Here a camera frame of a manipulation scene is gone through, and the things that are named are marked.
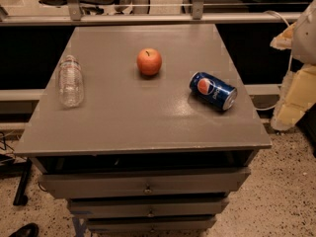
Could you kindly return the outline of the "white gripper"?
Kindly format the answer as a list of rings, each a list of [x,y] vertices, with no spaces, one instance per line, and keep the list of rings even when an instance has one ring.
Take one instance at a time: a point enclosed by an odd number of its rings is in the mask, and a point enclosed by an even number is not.
[[[316,104],[316,0],[295,23],[273,38],[270,46],[291,49],[295,59],[305,63],[297,72],[288,71],[283,78],[271,126],[289,130]]]

